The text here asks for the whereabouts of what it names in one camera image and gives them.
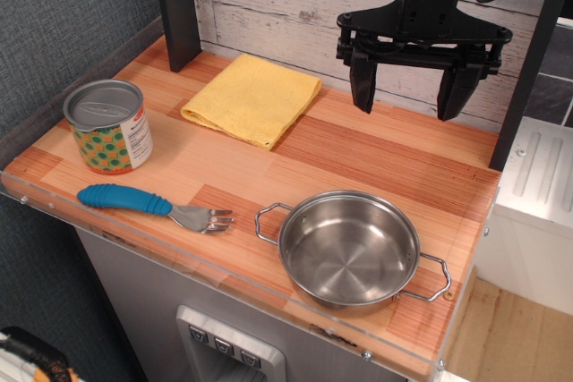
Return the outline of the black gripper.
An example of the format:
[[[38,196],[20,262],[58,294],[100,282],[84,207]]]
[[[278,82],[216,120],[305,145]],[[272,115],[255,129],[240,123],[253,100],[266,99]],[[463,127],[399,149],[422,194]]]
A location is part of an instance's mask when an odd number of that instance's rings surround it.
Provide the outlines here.
[[[510,30],[458,10],[458,0],[395,0],[342,13],[337,57],[350,65],[354,105],[369,114],[378,64],[442,69],[437,114],[457,117],[482,76],[497,74]]]

